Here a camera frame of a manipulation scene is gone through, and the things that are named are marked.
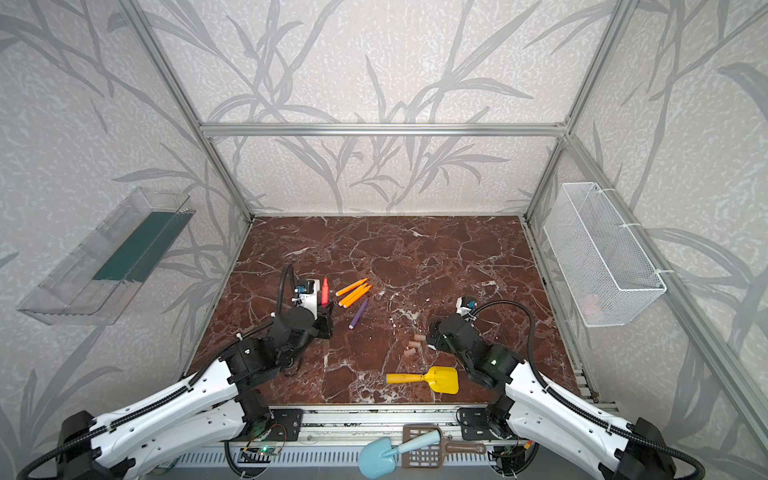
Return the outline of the pink marker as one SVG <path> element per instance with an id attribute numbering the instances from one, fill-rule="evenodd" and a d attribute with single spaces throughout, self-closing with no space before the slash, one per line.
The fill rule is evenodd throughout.
<path id="1" fill-rule="evenodd" d="M 330 288 L 329 288 L 329 282 L 328 278 L 323 279 L 322 287 L 321 287 L 321 306 L 327 307 L 330 303 Z"/>

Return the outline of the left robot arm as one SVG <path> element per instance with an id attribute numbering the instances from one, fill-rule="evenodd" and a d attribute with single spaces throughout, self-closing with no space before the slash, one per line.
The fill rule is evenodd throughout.
<path id="1" fill-rule="evenodd" d="M 58 479 L 132 479 L 203 445 L 260 435 L 274 415 L 259 385 L 332 333 L 330 305 L 277 314 L 263 337 L 233 342 L 206 368 L 115 412 L 69 417 L 56 448 L 23 467 L 20 479 L 54 462 Z"/>

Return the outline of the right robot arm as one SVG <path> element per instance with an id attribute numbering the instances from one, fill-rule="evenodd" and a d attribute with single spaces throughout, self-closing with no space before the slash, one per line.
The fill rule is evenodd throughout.
<path id="1" fill-rule="evenodd" d="M 652 423 L 631 423 L 582 400 L 519 354 L 486 342 L 458 313 L 434 321 L 427 343 L 455 356 L 470 380 L 497 393 L 487 414 L 500 438 L 531 440 L 595 479 L 674 479 L 677 462 L 692 467 L 691 479 L 706 475 L 699 460 L 669 447 Z"/>

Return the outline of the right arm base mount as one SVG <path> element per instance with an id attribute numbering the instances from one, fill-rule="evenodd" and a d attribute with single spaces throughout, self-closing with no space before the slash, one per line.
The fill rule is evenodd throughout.
<path id="1" fill-rule="evenodd" d="M 461 407 L 457 410 L 456 419 L 465 441 L 504 440 L 491 428 L 485 408 Z"/>

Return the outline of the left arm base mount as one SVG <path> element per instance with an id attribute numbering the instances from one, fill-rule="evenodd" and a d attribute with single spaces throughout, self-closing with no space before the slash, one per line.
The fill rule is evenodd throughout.
<path id="1" fill-rule="evenodd" d="M 302 427 L 304 411 L 300 408 L 273 409 L 267 417 L 249 423 L 239 440 L 296 442 Z"/>

